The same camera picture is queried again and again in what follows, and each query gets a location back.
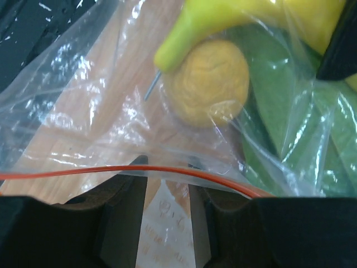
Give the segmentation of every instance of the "yellow clay ball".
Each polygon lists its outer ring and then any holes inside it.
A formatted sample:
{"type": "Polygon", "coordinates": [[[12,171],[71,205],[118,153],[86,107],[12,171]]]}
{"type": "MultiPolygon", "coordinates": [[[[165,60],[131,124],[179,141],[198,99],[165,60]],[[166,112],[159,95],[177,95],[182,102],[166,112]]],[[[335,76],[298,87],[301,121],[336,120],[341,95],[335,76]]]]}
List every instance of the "yellow clay ball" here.
{"type": "Polygon", "coordinates": [[[210,40],[197,45],[176,71],[165,75],[164,84],[171,109],[185,123],[223,126],[247,101],[248,64],[232,42],[210,40]]]}

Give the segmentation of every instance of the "clear plastic bag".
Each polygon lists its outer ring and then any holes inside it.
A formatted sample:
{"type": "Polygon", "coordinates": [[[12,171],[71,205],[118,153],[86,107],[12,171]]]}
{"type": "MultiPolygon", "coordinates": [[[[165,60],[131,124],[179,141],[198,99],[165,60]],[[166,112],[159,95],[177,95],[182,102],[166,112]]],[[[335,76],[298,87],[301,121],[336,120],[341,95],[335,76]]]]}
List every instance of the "clear plastic bag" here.
{"type": "MultiPolygon", "coordinates": [[[[345,1],[326,5],[323,0],[187,0],[183,4],[98,1],[0,94],[1,170],[34,173],[123,165],[146,154],[150,164],[192,165],[278,196],[356,196],[357,84],[353,77],[348,83],[315,79],[345,1]],[[196,17],[190,8],[200,11],[196,17]],[[177,31],[174,24],[180,13],[184,15],[179,22],[185,23],[185,31],[178,31],[182,38],[161,46],[172,29],[177,31]],[[222,16],[223,24],[204,27],[208,19],[217,23],[222,16]],[[95,27],[100,25],[104,29],[98,37],[95,27]],[[198,46],[210,40],[234,44],[249,70],[247,100],[227,98],[212,105],[215,114],[221,104],[238,103],[240,113],[218,114],[220,124],[217,116],[207,114],[210,127],[180,119],[170,102],[172,84],[167,82],[200,40],[205,41],[198,46]],[[159,47],[159,55],[178,64],[169,70],[156,58],[167,70],[162,70],[164,76],[145,102],[157,71],[154,58],[159,47]]],[[[1,191],[65,202],[110,175],[6,181],[1,191]]],[[[217,188],[195,178],[148,175],[217,188]]],[[[163,182],[158,193],[153,202],[160,206],[160,198],[170,195],[163,182]]],[[[152,224],[155,213],[143,221],[152,224]]],[[[141,245],[149,243],[152,234],[148,231],[141,245]]],[[[142,247],[139,254],[147,250],[142,247]]],[[[192,250],[185,253],[185,264],[162,265],[190,267],[191,254],[192,250]]],[[[146,262],[144,255],[138,260],[146,262]]]]}

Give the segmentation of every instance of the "metal pin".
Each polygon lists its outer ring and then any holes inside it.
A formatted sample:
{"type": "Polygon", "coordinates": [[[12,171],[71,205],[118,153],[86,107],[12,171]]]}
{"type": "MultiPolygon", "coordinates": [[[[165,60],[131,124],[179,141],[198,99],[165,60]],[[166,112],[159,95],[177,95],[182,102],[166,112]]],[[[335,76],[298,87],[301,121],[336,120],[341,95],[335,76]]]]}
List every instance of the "metal pin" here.
{"type": "Polygon", "coordinates": [[[155,85],[157,84],[157,82],[158,82],[160,76],[161,76],[161,72],[158,71],[158,72],[156,73],[156,76],[155,76],[154,80],[152,81],[152,83],[151,83],[151,85],[150,85],[148,91],[147,91],[146,94],[145,94],[144,101],[147,101],[147,99],[149,98],[149,96],[150,96],[151,92],[154,90],[154,87],[155,87],[155,85]]]}

